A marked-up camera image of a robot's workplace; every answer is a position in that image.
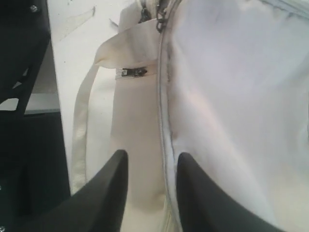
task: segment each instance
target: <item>white handbag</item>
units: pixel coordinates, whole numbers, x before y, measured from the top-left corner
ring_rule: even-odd
[[[157,18],[138,24],[138,6]],[[77,96],[73,192],[87,181],[87,109],[103,66],[121,69],[102,155],[129,154],[123,232],[182,230],[182,152],[266,222],[309,231],[309,1],[149,1],[125,9],[119,30],[98,49]]]

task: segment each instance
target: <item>white strap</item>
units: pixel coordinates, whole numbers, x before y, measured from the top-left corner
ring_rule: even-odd
[[[86,146],[88,106],[92,85],[99,66],[115,68],[139,68],[154,64],[157,59],[159,33],[156,20],[137,24],[104,42],[99,49],[76,97],[73,139],[71,191],[76,193],[87,182]]]

